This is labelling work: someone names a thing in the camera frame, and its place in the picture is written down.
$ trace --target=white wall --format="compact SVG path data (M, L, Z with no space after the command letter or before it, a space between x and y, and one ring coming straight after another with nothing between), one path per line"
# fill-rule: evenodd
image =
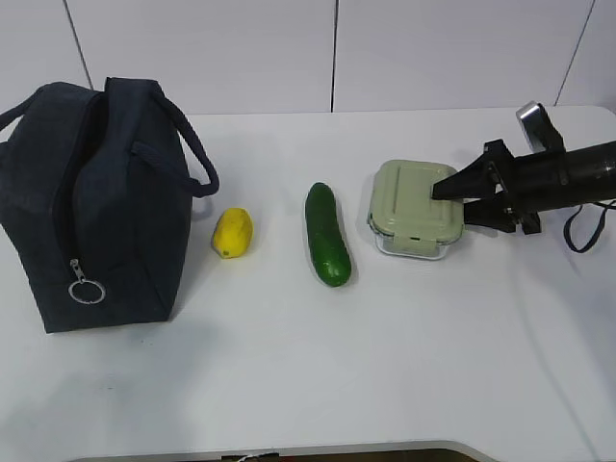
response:
M340 0L336 111L553 105L590 0Z
M88 84L62 0L1 0L0 112L59 80Z
M336 0L68 5L99 89L158 79L192 114L330 110ZM558 104L616 110L616 0L339 5L336 111L554 104L561 86ZM0 0L0 60L0 111L46 82L88 84L62 0Z
M597 0L577 51L558 104L616 112L616 1Z
M335 0L70 0L96 88L160 81L185 112L328 112Z

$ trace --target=glass food container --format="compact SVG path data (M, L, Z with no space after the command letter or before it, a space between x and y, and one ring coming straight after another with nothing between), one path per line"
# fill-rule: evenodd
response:
M432 186L453 167L431 162L388 161L374 176L368 224L384 253L438 260L464 229L464 204L432 200Z

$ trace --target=container lid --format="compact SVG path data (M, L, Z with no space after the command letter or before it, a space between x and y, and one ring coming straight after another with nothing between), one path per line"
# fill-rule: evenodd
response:
M457 241L464 229L464 204L431 198L432 186L455 172L453 167L431 162L383 164L374 177L372 229L395 240L415 241L418 249Z

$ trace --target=zipper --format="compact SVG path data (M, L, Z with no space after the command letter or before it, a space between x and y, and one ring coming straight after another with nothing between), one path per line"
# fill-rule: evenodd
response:
M79 172L94 156L105 137L108 113L107 96L104 93L95 95L88 103L77 134L73 154L64 169L52 211L56 239L68 277L71 280L76 278L75 282L71 284L69 292L76 301L88 304L90 302L74 296L72 292L76 284L94 282L87 279L81 268L73 210L73 192Z

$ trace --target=zipper pull ring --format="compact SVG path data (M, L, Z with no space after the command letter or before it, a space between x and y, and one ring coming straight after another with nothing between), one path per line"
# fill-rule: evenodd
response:
M75 276L77 276L77 280L79 281L80 284L83 284L84 282L86 282L86 275L84 274L84 272L81 269L81 266L79 265L79 260L77 260L76 258L73 258L70 261L70 267L73 269L73 272L75 273Z
M105 287L98 281L91 281L87 279L86 275L81 269L81 266L79 265L78 259L73 258L72 260L70 260L69 264L71 269L75 273L75 276L77 276L77 280L74 281L70 286L68 286L68 294L70 295L70 297L76 302L81 303L82 305L95 305L96 303L100 303L101 301L103 301L107 294L105 291ZM98 297L95 299L85 299L75 294L75 288L83 284L90 284L94 286L99 292Z

